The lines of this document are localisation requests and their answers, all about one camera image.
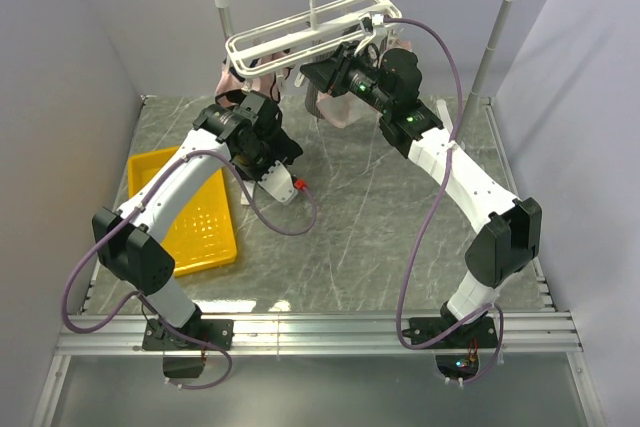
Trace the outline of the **white clip hanger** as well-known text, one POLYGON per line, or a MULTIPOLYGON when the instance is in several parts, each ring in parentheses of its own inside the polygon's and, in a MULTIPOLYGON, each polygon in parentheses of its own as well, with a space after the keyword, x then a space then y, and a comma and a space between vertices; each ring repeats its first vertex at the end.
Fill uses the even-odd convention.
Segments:
POLYGON ((236 33, 225 43, 227 60, 247 78, 295 67, 343 43, 362 38, 359 18, 382 13, 398 19, 401 10, 391 0, 334 0, 296 15, 236 33))

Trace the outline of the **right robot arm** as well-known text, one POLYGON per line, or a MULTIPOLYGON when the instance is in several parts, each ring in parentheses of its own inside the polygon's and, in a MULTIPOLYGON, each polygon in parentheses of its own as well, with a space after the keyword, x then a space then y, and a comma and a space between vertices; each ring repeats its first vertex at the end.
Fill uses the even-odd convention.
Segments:
POLYGON ((465 253, 467 272, 441 308, 440 332, 425 339, 397 331, 400 343, 412 350, 443 341, 465 345, 504 285, 537 257, 541 206, 499 185, 424 105, 414 53, 392 48, 372 62, 343 44, 328 58, 303 65, 301 72, 320 92, 332 97, 353 94, 379 112, 385 140, 438 183, 438 199, 449 197, 468 219, 476 236, 465 253))

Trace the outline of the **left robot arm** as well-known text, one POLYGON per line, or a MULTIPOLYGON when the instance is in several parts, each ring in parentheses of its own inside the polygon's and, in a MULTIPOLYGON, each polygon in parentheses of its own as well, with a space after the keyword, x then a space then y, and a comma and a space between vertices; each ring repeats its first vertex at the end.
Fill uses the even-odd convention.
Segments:
POLYGON ((92 219, 100 263, 132 285, 168 323, 166 337, 178 348, 202 335, 200 310, 173 277, 175 261, 162 243, 175 218, 223 167, 253 180, 274 200, 296 195, 287 164, 298 147, 282 129, 282 111, 271 98, 249 93, 232 108, 201 111, 170 160, 135 196, 92 219))

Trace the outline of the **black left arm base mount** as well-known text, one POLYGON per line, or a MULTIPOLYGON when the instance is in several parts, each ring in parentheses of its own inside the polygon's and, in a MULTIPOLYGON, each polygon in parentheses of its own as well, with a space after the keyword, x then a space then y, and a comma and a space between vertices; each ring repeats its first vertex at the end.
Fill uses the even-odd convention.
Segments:
POLYGON ((142 342, 143 351, 228 351, 234 336, 231 319, 199 319, 182 329, 165 324, 159 319, 147 322, 142 342))

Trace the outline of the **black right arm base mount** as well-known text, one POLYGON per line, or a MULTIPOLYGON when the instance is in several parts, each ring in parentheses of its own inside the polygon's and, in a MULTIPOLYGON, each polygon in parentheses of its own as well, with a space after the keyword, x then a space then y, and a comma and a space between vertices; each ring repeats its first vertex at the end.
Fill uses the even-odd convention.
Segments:
MULTIPOLYGON (((402 330, 404 338, 412 346, 430 341, 451 327, 443 318, 411 317, 409 325, 402 330)), ((501 330, 490 317, 482 317, 465 324, 432 345, 433 349, 471 350, 492 349, 498 346, 501 330)))

